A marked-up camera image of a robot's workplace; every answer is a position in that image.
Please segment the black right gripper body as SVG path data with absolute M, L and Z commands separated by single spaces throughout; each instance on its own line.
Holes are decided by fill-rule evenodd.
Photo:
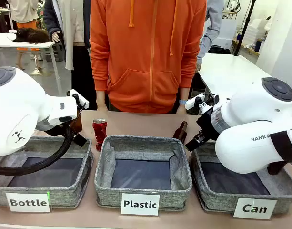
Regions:
M 209 137 L 209 140 L 217 140 L 220 135 L 213 127 L 211 123 L 211 115 L 213 110 L 208 110 L 204 114 L 202 114 L 196 123 L 203 130 L 203 132 Z

